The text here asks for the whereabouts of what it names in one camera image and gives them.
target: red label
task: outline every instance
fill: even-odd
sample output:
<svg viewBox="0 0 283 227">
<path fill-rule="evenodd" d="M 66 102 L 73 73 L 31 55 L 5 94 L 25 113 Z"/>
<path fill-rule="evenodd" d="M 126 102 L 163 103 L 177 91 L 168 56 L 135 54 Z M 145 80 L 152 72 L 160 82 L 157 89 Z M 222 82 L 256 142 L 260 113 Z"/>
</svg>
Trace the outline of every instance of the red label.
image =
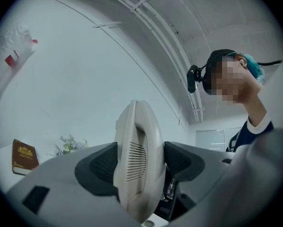
<svg viewBox="0 0 283 227">
<path fill-rule="evenodd" d="M 13 66 L 13 64 L 15 63 L 14 59 L 12 58 L 11 55 L 9 55 L 6 59 L 5 62 L 9 65 L 9 66 Z"/>
</svg>

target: speaker grille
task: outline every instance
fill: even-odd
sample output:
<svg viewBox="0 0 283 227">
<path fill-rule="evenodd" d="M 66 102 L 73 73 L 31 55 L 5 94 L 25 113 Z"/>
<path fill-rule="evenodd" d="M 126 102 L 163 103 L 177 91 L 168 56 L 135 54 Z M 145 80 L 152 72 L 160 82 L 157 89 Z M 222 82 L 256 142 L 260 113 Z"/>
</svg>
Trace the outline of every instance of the speaker grille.
<svg viewBox="0 0 283 227">
<path fill-rule="evenodd" d="M 141 178 L 146 170 L 146 151 L 142 145 L 130 142 L 127 182 Z"/>
</svg>

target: black padding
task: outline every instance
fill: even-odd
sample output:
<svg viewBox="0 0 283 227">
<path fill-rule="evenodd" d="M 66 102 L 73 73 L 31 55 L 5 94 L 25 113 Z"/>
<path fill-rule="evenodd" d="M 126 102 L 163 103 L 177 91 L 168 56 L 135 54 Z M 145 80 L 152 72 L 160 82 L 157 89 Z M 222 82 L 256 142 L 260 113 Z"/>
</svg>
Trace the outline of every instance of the black padding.
<svg viewBox="0 0 283 227">
<path fill-rule="evenodd" d="M 90 162 L 91 172 L 99 179 L 113 184 L 113 176 L 117 165 L 117 143 L 116 147 L 102 153 Z"/>
<path fill-rule="evenodd" d="M 35 186 L 24 199 L 23 205 L 25 205 L 34 214 L 37 214 L 48 192 L 49 188 L 47 187 Z"/>
<path fill-rule="evenodd" d="M 205 167 L 205 162 L 200 156 L 179 148 L 168 141 L 164 143 L 164 158 L 177 182 L 193 180 Z"/>
<path fill-rule="evenodd" d="M 87 191 L 98 196 L 116 196 L 113 175 L 117 165 L 117 142 L 82 159 L 75 167 L 75 176 Z"/>
<path fill-rule="evenodd" d="M 230 163 L 232 162 L 232 160 L 231 160 L 231 159 L 226 158 L 226 159 L 224 159 L 222 162 L 227 163 L 227 164 L 230 164 Z"/>
</svg>

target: book cover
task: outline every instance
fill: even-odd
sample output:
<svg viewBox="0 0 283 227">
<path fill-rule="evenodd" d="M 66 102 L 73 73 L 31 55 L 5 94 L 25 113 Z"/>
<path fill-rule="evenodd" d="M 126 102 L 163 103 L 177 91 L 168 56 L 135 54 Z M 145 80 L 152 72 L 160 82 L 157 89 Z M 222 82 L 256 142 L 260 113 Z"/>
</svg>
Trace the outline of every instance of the book cover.
<svg viewBox="0 0 283 227">
<path fill-rule="evenodd" d="M 27 175 L 39 165 L 36 151 L 18 140 L 13 140 L 12 145 L 12 171 L 15 174 Z"/>
</svg>

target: ceiling track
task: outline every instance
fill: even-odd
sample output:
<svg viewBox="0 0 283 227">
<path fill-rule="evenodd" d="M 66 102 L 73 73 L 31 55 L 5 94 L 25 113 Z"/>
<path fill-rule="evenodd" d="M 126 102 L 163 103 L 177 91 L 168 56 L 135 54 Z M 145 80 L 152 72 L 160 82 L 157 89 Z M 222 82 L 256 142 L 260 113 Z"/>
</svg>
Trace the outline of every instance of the ceiling track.
<svg viewBox="0 0 283 227">
<path fill-rule="evenodd" d="M 198 111 L 197 107 L 197 102 L 199 104 L 199 108 L 202 108 L 202 103 L 201 103 L 201 98 L 200 98 L 200 93 L 196 92 L 196 97 L 195 98 L 194 94 L 190 94 L 188 91 L 188 85 L 187 85 L 187 80 L 186 80 L 186 71 L 190 68 L 192 65 L 183 45 L 180 39 L 178 38 L 176 32 L 173 30 L 173 28 L 170 26 L 170 24 L 162 17 L 162 15 L 155 10 L 152 5 L 150 5 L 147 0 L 138 0 L 139 3 L 142 3 L 142 5 L 148 9 L 155 18 L 161 23 L 161 25 L 165 28 L 167 31 L 168 35 L 173 39 L 173 41 L 176 44 L 176 47 L 178 51 L 180 52 L 180 55 L 176 52 L 175 48 L 173 47 L 172 43 L 169 41 L 167 36 L 163 33 L 163 31 L 159 28 L 159 26 L 145 13 L 143 10 L 139 8 L 139 6 L 136 6 L 135 3 L 133 3 L 130 0 L 117 0 L 120 3 L 122 3 L 124 6 L 126 6 L 131 12 L 133 12 L 153 33 L 153 35 L 156 37 L 158 42 L 161 44 L 167 55 L 169 56 L 170 60 L 172 61 L 179 77 L 180 81 L 183 84 L 186 93 L 188 94 L 194 117 L 196 120 L 196 123 L 202 122 L 203 121 L 203 112 Z"/>
</svg>

